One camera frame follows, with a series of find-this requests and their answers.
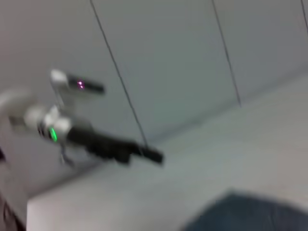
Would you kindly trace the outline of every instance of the white wall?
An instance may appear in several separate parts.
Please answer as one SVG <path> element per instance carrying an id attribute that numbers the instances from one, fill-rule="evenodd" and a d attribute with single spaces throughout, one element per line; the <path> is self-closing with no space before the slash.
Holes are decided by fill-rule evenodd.
<path id="1" fill-rule="evenodd" d="M 95 0 L 148 138 L 236 100 L 210 0 Z"/>
<path id="2" fill-rule="evenodd" d="M 300 0 L 215 0 L 240 96 L 308 64 Z"/>
<path id="3" fill-rule="evenodd" d="M 29 86 L 51 105 L 52 67 L 96 79 L 105 84 L 107 95 L 80 105 L 79 114 L 98 129 L 141 140 L 88 1 L 1 1 L 0 35 L 0 90 Z M 2 132 L 0 145 L 28 192 L 76 173 L 59 164 L 59 147 L 37 137 L 14 136 L 7 125 Z"/>

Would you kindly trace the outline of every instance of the robotic arm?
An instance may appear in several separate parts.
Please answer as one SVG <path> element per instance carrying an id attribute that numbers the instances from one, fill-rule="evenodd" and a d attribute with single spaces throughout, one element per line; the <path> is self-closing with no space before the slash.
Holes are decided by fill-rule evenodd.
<path id="1" fill-rule="evenodd" d="M 132 154 L 155 163 L 163 163 L 163 155 L 134 141 L 121 140 L 95 131 L 90 122 L 74 116 L 75 99 L 104 94 L 102 84 L 52 70 L 51 84 L 57 96 L 52 108 L 40 105 L 27 90 L 9 90 L 0 95 L 0 122 L 8 117 L 15 131 L 38 134 L 43 139 L 66 146 L 84 148 L 104 160 L 128 164 Z"/>

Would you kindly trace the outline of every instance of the green led light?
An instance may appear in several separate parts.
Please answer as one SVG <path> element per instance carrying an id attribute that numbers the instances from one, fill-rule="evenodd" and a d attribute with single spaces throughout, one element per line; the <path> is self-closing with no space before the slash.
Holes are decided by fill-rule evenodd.
<path id="1" fill-rule="evenodd" d="M 49 132 L 50 132 L 50 135 L 51 135 L 51 138 L 54 142 L 57 142 L 58 140 L 58 137 L 57 137 L 57 133 L 55 132 L 55 130 L 53 128 L 49 129 Z"/>

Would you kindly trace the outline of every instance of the dark blue mat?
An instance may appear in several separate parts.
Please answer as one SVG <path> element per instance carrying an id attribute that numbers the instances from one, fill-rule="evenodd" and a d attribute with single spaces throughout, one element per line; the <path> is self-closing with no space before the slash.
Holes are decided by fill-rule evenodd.
<path id="1" fill-rule="evenodd" d="M 296 208 L 232 194 L 207 209 L 185 231 L 308 231 L 308 215 Z"/>

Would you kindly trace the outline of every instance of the white table surface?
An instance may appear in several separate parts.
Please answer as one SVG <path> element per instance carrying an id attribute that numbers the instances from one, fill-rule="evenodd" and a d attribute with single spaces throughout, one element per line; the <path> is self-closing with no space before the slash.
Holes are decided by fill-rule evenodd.
<path id="1" fill-rule="evenodd" d="M 158 146 L 164 167 L 101 166 L 28 203 L 28 231 L 175 231 L 223 194 L 308 209 L 308 77 Z"/>

